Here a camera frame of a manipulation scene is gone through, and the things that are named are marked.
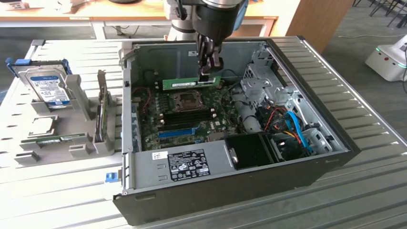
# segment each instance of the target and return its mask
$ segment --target metal table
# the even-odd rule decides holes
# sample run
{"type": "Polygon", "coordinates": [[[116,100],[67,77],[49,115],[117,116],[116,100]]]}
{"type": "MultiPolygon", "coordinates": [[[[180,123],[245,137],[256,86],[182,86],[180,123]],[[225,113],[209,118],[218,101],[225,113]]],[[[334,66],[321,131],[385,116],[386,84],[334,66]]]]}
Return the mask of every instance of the metal table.
{"type": "MultiPolygon", "coordinates": [[[[138,228],[378,229],[407,225],[404,140],[308,43],[297,37],[278,37],[273,41],[362,152],[309,187],[153,222],[138,228]]],[[[39,60],[62,54],[69,59],[71,71],[82,77],[81,86],[89,97],[97,95],[94,72],[105,69],[109,90],[112,94],[120,95],[120,46],[117,40],[46,41],[43,46],[29,48],[26,58],[39,60]]],[[[1,150],[14,148],[18,132],[11,129],[33,115],[29,105],[23,104],[27,101],[26,90],[14,80],[0,110],[1,120],[9,120],[1,122],[1,150]]],[[[120,150],[120,144],[116,144],[116,150],[120,150]]],[[[105,173],[121,165],[120,153],[102,158],[11,168],[11,153],[2,151],[0,228],[129,227],[110,200],[105,199],[117,192],[117,185],[102,184],[105,173]]]]}

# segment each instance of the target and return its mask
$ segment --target green motherboard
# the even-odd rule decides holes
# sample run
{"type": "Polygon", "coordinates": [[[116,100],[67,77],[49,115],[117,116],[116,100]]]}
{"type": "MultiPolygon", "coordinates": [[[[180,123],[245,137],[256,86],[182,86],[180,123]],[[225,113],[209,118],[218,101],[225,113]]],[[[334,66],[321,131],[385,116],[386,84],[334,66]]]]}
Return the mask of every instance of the green motherboard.
{"type": "Polygon", "coordinates": [[[226,102],[225,86],[176,91],[148,88],[137,90],[133,97],[141,103],[138,107],[148,103],[138,110],[142,151],[216,141],[238,133],[233,122],[237,111],[226,102]]]}

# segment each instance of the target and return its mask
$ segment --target chair leg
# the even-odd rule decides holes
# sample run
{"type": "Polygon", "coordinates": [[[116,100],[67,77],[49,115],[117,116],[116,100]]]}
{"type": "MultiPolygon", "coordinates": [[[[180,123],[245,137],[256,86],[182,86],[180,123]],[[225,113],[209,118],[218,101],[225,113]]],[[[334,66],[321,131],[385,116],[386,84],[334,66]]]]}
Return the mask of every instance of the chair leg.
{"type": "Polygon", "coordinates": [[[357,2],[356,2],[356,1],[357,1],[357,0],[353,1],[353,5],[352,5],[353,7],[357,6],[357,4],[358,4],[358,2],[360,2],[361,0],[358,0],[357,2]]]}
{"type": "Polygon", "coordinates": [[[398,4],[398,0],[392,0],[392,2],[390,2],[390,4],[389,4],[389,7],[388,7],[388,10],[386,10],[386,12],[385,12],[385,17],[388,16],[388,14],[393,11],[393,8],[394,8],[394,6],[398,4]]]}
{"type": "Polygon", "coordinates": [[[398,10],[398,12],[394,14],[394,16],[393,16],[392,20],[389,21],[389,23],[388,23],[386,27],[389,26],[389,24],[390,24],[390,23],[392,23],[392,21],[394,20],[396,16],[398,16],[398,14],[400,14],[400,12],[401,12],[402,8],[405,7],[405,5],[407,5],[407,1],[405,1],[405,3],[402,4],[402,6],[400,7],[400,10],[398,10]]]}
{"type": "Polygon", "coordinates": [[[384,3],[386,2],[386,0],[384,0],[382,3],[380,3],[380,2],[381,2],[381,0],[378,0],[376,6],[374,6],[374,8],[373,8],[373,10],[372,10],[370,13],[369,13],[369,16],[373,16],[373,14],[377,12],[377,10],[382,7],[382,5],[384,5],[384,3]]]}

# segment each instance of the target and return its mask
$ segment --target wooden desk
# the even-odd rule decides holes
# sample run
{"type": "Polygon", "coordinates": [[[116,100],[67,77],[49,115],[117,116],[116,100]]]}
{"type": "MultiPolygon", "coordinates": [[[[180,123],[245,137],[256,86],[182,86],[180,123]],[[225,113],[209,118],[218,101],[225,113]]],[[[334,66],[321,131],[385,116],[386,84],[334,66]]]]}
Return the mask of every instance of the wooden desk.
{"type": "MultiPolygon", "coordinates": [[[[330,40],[352,0],[258,0],[248,5],[242,26],[232,36],[302,35],[318,52],[330,40]]],[[[116,4],[94,0],[59,14],[46,9],[0,11],[0,27],[91,26],[95,39],[105,39],[103,27],[170,25],[162,1],[116,4]]]]}
{"type": "MultiPolygon", "coordinates": [[[[266,5],[266,0],[249,2],[238,35],[269,36],[277,17],[273,12],[266,12],[266,5]]],[[[66,14],[47,9],[0,11],[0,27],[91,26],[95,39],[99,40],[105,39],[102,27],[120,25],[170,25],[162,1],[142,0],[138,3],[116,4],[107,0],[94,0],[75,6],[71,13],[66,14]]]]}

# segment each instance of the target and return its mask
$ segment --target blue latch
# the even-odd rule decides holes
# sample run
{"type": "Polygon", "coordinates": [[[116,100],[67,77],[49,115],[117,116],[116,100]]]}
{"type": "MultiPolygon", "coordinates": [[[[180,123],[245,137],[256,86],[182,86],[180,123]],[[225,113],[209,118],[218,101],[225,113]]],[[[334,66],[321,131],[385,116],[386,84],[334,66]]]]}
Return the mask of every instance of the blue latch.
{"type": "Polygon", "coordinates": [[[5,59],[5,63],[6,63],[6,68],[10,70],[10,72],[11,72],[11,74],[14,75],[14,77],[17,77],[18,78],[18,75],[17,75],[17,73],[14,72],[14,70],[13,70],[13,59],[9,57],[9,58],[6,58],[5,59]]]}
{"type": "Polygon", "coordinates": [[[67,75],[71,75],[71,71],[70,71],[70,68],[69,68],[69,62],[67,62],[67,60],[66,60],[66,59],[62,59],[62,60],[61,60],[61,63],[62,63],[62,66],[63,66],[63,68],[65,68],[66,74],[67,74],[67,75]]]}
{"type": "Polygon", "coordinates": [[[106,173],[106,179],[103,180],[105,183],[113,183],[118,181],[117,173],[106,173]]]}
{"type": "Polygon", "coordinates": [[[29,59],[18,59],[15,60],[15,62],[13,63],[17,66],[26,66],[30,65],[30,60],[29,59]]]}

